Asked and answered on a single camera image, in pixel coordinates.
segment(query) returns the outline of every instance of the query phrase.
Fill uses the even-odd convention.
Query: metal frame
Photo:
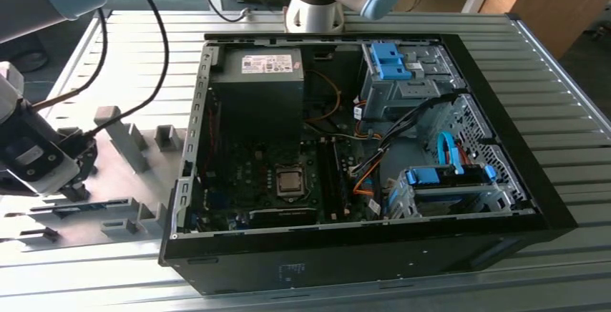
[[[238,25],[223,23],[207,11],[164,11],[162,14],[171,29],[174,52],[167,86],[176,92],[175,98],[183,90],[194,88],[203,32],[283,30],[282,16],[263,12]],[[135,87],[154,84],[163,47],[151,12],[115,11],[110,31],[110,59],[131,63],[135,72],[123,82]],[[100,311],[112,312],[246,308],[254,311],[299,308],[308,312],[419,311],[423,308],[447,311],[450,306],[454,311],[473,311],[475,303],[479,308],[495,311],[554,308],[586,311],[611,306],[606,289],[611,284],[611,140],[599,126],[609,120],[598,117],[587,104],[578,105],[574,84],[562,78],[555,66],[547,65],[545,52],[529,40],[529,32],[503,15],[419,13],[393,14],[375,23],[347,13],[347,31],[461,35],[539,164],[557,184],[579,228],[550,243],[527,247],[478,273],[398,278],[223,298],[202,298],[172,268],[159,267],[160,240],[31,253],[20,253],[7,242],[0,243],[0,303],[4,306],[35,308],[68,301],[71,308],[95,306]],[[100,41],[91,40],[91,49],[96,52],[83,54],[79,68],[87,62],[96,62]],[[108,84],[112,89],[115,81],[115,76],[102,77],[98,83]],[[79,83],[74,75],[70,83]],[[184,116],[172,118],[176,123],[184,119]]]

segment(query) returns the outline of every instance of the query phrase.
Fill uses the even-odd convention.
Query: aluminum profile table
[[[168,11],[163,19],[172,51],[170,76],[156,104],[126,121],[139,128],[187,124],[203,33],[283,31],[278,14],[262,13],[238,24],[223,23],[207,12]],[[95,84],[115,87],[120,79],[127,90],[150,91],[163,60],[154,16],[146,11],[116,11],[108,21],[108,63]],[[106,306],[130,312],[246,308],[585,311],[611,307],[611,126],[525,24],[503,15],[393,14],[372,23],[347,14],[347,31],[462,36],[579,229],[529,247],[483,272],[212,298],[203,298],[171,268],[158,265],[159,240],[3,253],[0,306],[68,304],[70,309]],[[54,94],[83,83],[96,66],[100,42],[94,20]]]

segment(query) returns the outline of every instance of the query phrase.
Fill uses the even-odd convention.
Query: orange cable
[[[324,76],[319,71],[316,71],[316,70],[306,70],[306,72],[312,72],[314,74],[316,74],[320,78],[323,78],[327,81],[328,85],[331,85],[331,87],[335,90],[335,96],[336,96],[334,109],[326,115],[323,115],[322,117],[311,117],[310,119],[306,119],[306,122],[315,122],[315,121],[324,120],[327,117],[330,117],[338,111],[338,108],[340,107],[342,92],[340,92],[340,90],[338,88],[338,85],[335,85],[334,81],[331,81],[331,79],[327,76]]]
[[[371,165],[370,170],[364,173],[363,177],[360,178],[359,182],[356,183],[355,187],[352,188],[352,192],[356,193],[359,191],[359,187],[362,186],[364,179],[368,177],[371,172],[374,171],[375,167],[381,164],[382,158]]]

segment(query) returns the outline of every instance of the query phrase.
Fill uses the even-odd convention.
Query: label sticker
[[[381,215],[381,209],[382,209],[382,208],[381,208],[381,204],[376,203],[376,202],[374,201],[374,199],[370,199],[370,205],[368,205],[368,207],[371,208],[371,210],[374,211],[374,213],[375,213],[376,215]]]
[[[409,70],[422,70],[422,64],[421,63],[407,63],[406,67]]]
[[[306,263],[283,264],[278,266],[280,282],[295,283],[306,272]]]
[[[243,74],[286,74],[294,71],[290,54],[276,56],[244,56],[242,59]]]
[[[363,118],[363,108],[355,107],[354,108],[354,118],[360,120]]]

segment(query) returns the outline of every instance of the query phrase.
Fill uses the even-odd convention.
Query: motherboard
[[[364,201],[348,194],[348,170],[362,152],[356,141],[304,135],[286,142],[228,142],[215,168],[206,172],[202,231],[274,228],[360,221]],[[338,173],[330,183],[330,174]],[[338,189],[335,199],[324,191]]]

